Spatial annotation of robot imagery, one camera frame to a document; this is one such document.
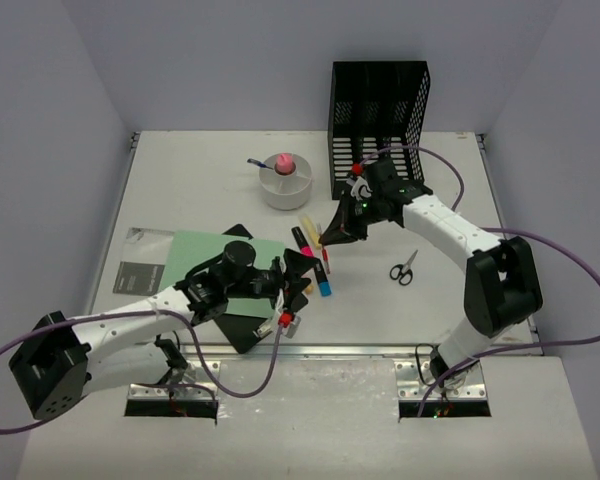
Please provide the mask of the pink capped glue stick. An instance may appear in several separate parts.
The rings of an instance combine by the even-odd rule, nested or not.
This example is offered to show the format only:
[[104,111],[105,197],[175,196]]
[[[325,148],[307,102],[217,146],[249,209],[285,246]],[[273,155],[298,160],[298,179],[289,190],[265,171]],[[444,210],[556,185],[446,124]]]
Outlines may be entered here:
[[292,174],[295,170],[293,155],[290,153],[279,154],[276,158],[274,169],[280,175]]

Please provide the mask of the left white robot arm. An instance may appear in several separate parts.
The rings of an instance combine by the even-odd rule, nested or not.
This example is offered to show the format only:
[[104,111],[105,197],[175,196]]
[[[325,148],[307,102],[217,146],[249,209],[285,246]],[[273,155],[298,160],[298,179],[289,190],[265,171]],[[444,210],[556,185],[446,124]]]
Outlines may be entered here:
[[32,417],[49,421],[87,395],[129,383],[181,390],[189,364],[169,334],[217,323],[238,353],[270,335],[292,336],[316,259],[287,249],[266,269],[252,243],[233,240],[153,296],[99,315],[43,317],[9,368]]

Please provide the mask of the blue pen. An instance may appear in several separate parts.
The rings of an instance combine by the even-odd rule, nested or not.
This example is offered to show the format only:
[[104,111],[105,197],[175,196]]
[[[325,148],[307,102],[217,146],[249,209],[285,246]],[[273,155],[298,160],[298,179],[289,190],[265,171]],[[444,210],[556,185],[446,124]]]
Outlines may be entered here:
[[249,163],[251,165],[255,165],[258,168],[262,168],[262,169],[269,168],[264,162],[256,160],[256,159],[253,159],[253,158],[248,158],[246,161],[247,161],[247,163]]

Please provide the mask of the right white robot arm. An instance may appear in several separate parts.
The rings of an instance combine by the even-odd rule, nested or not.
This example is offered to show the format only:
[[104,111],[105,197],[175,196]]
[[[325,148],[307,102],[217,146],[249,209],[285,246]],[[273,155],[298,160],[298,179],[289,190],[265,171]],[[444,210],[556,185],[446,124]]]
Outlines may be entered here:
[[542,307],[531,246],[518,236],[502,239],[472,224],[423,183],[401,177],[385,161],[353,167],[320,242],[331,246],[362,241],[369,226],[384,221],[427,240],[465,276],[465,316],[433,350],[426,368],[428,385],[447,393],[461,382],[458,363],[485,351],[500,334]]

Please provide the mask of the black handled scissors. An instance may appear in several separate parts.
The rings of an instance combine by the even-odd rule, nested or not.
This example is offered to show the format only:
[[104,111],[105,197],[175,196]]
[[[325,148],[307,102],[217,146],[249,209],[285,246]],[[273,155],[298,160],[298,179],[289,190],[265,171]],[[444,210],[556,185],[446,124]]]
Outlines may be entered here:
[[419,250],[416,249],[404,263],[394,265],[389,272],[390,279],[401,286],[410,285],[414,278],[412,266],[418,253]]

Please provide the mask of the red pen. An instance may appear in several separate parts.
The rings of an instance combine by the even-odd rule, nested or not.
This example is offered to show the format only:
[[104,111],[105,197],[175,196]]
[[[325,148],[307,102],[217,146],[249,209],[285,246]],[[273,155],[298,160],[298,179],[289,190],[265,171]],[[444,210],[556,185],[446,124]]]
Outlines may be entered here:
[[[321,227],[320,223],[316,224],[316,230],[317,230],[318,236],[321,239],[323,231],[322,231],[322,227]],[[321,250],[321,255],[322,255],[325,271],[326,271],[326,274],[329,275],[329,274],[331,274],[331,269],[330,269],[330,264],[329,264],[329,256],[328,256],[326,247],[323,245],[322,240],[320,240],[320,246],[321,246],[320,250]]]

